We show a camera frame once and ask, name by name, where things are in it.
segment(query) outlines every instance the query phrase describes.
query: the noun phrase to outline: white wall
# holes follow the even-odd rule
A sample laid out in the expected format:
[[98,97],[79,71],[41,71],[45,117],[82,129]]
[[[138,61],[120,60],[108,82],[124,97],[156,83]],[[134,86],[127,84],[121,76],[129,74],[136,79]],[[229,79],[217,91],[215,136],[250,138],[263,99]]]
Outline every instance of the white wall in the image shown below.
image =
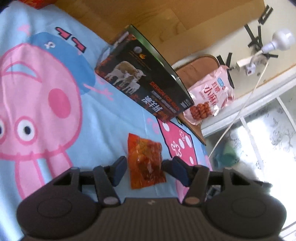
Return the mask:
[[[267,22],[261,27],[263,44],[271,41],[272,34],[281,28],[289,28],[296,36],[296,6],[294,6],[289,0],[265,0],[265,4],[273,7],[274,11]],[[249,23],[249,27],[255,37],[257,36],[258,25],[258,21]],[[204,53],[211,54],[215,57],[221,55],[223,60],[226,61],[229,52],[233,53],[231,65],[234,66],[236,61],[251,56],[251,49],[247,46],[250,42],[251,39],[247,31],[245,28],[241,28],[223,40],[217,42],[210,48],[177,62],[173,65],[173,67],[189,62],[196,58],[196,56]],[[270,59],[270,65],[264,75],[262,83],[276,77],[283,71],[296,65],[296,45],[294,45],[289,51],[274,51],[273,53],[279,54],[279,58]],[[264,66],[261,66],[261,68],[258,68],[257,72],[262,71],[263,68]],[[233,70],[231,71],[231,76],[235,86],[234,93],[236,98],[250,92],[258,81],[256,74],[247,77],[244,71],[238,72],[237,70]]]

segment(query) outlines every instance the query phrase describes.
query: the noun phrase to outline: orange snack bag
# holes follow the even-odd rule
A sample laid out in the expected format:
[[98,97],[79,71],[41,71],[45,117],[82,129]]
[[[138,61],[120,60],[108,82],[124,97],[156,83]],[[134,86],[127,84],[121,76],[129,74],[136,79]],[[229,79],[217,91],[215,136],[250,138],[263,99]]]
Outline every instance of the orange snack bag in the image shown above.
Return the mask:
[[49,4],[54,4],[57,0],[20,0],[36,9],[41,9]]
[[140,189],[166,182],[161,168],[162,146],[158,142],[128,135],[128,167],[131,188]]

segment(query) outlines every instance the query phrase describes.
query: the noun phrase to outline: peppa pig print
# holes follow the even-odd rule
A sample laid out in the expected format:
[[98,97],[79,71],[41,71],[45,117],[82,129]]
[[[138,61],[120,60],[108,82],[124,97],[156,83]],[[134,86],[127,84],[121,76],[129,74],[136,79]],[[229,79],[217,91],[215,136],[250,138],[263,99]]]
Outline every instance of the peppa pig print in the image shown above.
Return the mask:
[[[32,74],[13,71],[16,65]],[[15,161],[22,198],[44,185],[38,159],[46,159],[52,177],[72,166],[66,149],[77,139],[81,124],[79,88],[59,60],[28,43],[1,57],[0,159]]]

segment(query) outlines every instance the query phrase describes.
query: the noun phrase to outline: black product box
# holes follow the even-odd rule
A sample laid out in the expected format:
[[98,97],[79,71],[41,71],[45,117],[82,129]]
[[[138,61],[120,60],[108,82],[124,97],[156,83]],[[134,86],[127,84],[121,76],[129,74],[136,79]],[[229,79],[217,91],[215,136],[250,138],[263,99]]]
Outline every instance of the black product box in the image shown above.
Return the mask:
[[194,104],[172,67],[132,25],[103,52],[95,72],[163,122]]

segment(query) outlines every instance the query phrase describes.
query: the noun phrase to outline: red object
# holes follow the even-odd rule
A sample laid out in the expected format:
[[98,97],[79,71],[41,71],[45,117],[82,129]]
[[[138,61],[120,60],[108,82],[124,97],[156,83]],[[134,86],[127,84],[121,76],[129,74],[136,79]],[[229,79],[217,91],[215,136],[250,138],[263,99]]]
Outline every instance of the red object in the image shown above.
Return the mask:
[[161,168],[162,146],[158,142],[128,135],[128,166],[131,188],[140,189],[166,182]]
[[28,4],[31,7],[40,9],[47,5],[55,3],[57,0],[20,0],[20,1]]
[[191,106],[190,107],[190,113],[193,117],[193,119],[200,121],[202,119],[205,119],[212,114],[211,108],[209,106],[209,102],[200,103],[197,106]]

